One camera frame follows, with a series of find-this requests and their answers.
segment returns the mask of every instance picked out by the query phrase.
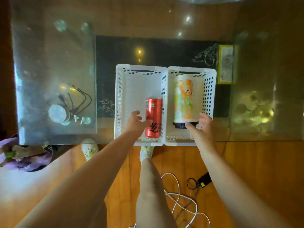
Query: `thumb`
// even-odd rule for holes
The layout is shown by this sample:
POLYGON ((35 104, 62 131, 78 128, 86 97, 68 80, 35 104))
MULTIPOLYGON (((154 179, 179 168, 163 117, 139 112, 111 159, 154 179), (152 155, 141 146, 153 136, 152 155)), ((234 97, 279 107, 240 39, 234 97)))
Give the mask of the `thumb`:
POLYGON ((195 133, 197 133, 199 130, 195 127, 195 126, 193 126, 191 123, 189 123, 189 122, 186 122, 185 123, 185 126, 186 126, 186 128, 187 128, 187 130, 189 130, 189 132, 192 134, 192 135, 194 135, 195 133))
POLYGON ((152 122, 153 122, 153 120, 146 120, 146 121, 143 122, 143 124, 146 128, 147 126, 150 126, 152 124, 152 122))

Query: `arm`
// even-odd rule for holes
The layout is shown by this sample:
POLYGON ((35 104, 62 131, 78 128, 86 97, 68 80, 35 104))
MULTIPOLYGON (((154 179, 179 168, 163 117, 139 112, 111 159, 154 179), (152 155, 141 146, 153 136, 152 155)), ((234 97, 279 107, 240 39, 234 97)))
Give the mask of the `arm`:
POLYGON ((134 111, 126 131, 84 163, 47 195, 17 227, 86 227, 100 205, 135 141, 151 121, 134 111))
POLYGON ((215 148, 211 131, 212 119, 201 113, 201 130, 186 124, 201 153, 216 191, 227 207, 237 227, 291 228, 291 226, 262 201, 234 172, 215 148))

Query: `basket handle cutout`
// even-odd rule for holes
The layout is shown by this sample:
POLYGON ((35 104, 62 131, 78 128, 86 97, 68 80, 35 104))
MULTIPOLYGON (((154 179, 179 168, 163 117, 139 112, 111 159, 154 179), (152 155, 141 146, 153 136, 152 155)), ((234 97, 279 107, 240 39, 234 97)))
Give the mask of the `basket handle cutout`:
POLYGON ((201 72, 187 72, 187 71, 179 71, 180 74, 201 74, 201 72))
POLYGON ((145 73, 153 73, 154 70, 131 70, 133 72, 145 72, 145 73))

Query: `red can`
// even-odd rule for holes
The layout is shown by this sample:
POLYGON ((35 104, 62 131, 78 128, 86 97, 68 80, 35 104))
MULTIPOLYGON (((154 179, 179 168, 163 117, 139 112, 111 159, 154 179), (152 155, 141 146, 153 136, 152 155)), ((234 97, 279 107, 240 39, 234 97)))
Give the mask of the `red can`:
POLYGON ((145 130, 145 135, 147 138, 158 138, 161 135, 162 106, 162 99, 146 99, 146 120, 153 120, 151 126, 148 126, 145 130))

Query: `white cable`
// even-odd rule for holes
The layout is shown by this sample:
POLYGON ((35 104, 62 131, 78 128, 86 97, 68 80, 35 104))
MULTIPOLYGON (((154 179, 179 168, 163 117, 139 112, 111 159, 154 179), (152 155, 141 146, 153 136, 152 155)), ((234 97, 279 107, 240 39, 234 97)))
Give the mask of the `white cable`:
POLYGON ((204 214, 204 213, 197 212, 197 211, 198 211, 198 205, 197 205, 196 201, 193 200, 193 199, 190 198, 190 197, 187 197, 187 196, 185 196, 185 195, 180 194, 179 182, 178 182, 176 176, 175 176, 174 174, 172 174, 172 173, 165 173, 165 174, 163 174, 163 176, 165 176, 166 174, 172 175, 172 176, 175 178, 175 180, 176 180, 176 182, 177 182, 177 185, 178 185, 178 193, 168 193, 168 192, 164 189, 165 195, 168 195, 169 198, 171 198, 171 199, 175 202, 175 205, 174 205, 173 210, 172 210, 172 214, 173 214, 173 212, 174 212, 174 209, 175 209, 176 205, 179 205, 179 206, 180 206, 182 209, 184 209, 185 211, 187 211, 187 212, 189 212, 189 213, 191 213, 191 214, 194 214, 193 218, 191 219, 191 221, 188 223, 188 225, 187 225, 185 228, 188 228, 188 227, 191 225, 191 223, 194 221, 194 219, 195 219, 195 217, 196 217, 197 214, 202 214, 202 215, 204 215, 204 216, 208 219, 209 228, 211 228, 211 223, 210 223, 210 220, 209 220, 208 216, 207 216, 206 214, 204 214), (177 195, 177 196, 178 196, 177 200, 174 200, 170 195, 177 195), (180 197, 184 197, 184 198, 186 198, 186 199, 191 200, 191 201, 195 204, 195 206, 196 206, 195 212, 189 211, 189 210, 187 210, 186 208, 184 208, 183 206, 181 206, 181 205, 178 203, 178 200, 179 200, 180 197))

